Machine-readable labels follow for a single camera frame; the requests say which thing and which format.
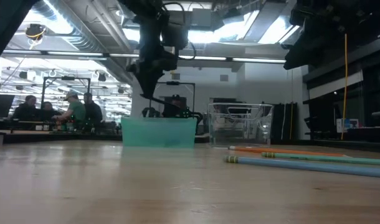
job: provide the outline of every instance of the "blue pencil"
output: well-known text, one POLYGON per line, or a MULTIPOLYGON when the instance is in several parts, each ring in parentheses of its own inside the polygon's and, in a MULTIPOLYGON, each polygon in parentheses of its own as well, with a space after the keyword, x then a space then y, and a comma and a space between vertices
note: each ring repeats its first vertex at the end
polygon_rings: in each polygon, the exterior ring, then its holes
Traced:
POLYGON ((363 175, 368 177, 380 177, 380 168, 341 166, 332 164, 318 164, 297 161, 278 161, 273 159, 256 159, 238 156, 225 156, 225 162, 249 164, 257 166, 281 167, 287 169, 312 170, 320 172, 334 172, 339 174, 363 175))

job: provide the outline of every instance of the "green shirt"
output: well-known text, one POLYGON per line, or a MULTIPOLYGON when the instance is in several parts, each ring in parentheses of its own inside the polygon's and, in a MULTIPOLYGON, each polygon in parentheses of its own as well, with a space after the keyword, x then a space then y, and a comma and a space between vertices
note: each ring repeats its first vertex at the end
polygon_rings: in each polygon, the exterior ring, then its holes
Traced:
POLYGON ((75 102, 70 103, 68 110, 73 111, 72 115, 75 116, 75 119, 77 121, 85 120, 86 110, 85 110, 85 106, 81 102, 75 101, 75 102))

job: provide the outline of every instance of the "computer monitor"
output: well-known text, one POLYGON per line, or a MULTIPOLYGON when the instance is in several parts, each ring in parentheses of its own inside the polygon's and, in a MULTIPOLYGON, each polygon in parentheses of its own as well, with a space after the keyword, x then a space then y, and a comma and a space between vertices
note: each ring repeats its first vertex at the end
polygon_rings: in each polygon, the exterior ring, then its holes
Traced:
POLYGON ((7 118, 9 116, 14 97, 14 95, 0 95, 0 118, 7 118))

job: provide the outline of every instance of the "cap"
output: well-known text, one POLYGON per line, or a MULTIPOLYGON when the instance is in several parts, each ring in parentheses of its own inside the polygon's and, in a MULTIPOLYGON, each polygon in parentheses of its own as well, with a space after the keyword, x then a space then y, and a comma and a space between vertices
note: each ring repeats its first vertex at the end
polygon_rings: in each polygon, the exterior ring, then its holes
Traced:
POLYGON ((178 94, 173 94, 172 100, 180 100, 180 96, 178 94))
POLYGON ((70 97, 72 97, 72 96, 78 96, 78 94, 77 94, 76 92, 74 92, 74 91, 69 91, 69 92, 66 94, 64 100, 67 101, 68 98, 70 98, 70 97))

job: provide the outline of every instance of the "teal plastic container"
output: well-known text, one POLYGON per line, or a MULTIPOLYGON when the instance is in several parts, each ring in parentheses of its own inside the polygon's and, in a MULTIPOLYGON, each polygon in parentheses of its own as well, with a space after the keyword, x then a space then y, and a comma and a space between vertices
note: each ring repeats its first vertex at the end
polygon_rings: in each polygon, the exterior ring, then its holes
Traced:
POLYGON ((124 146, 194 147, 196 119, 122 118, 121 124, 124 146))

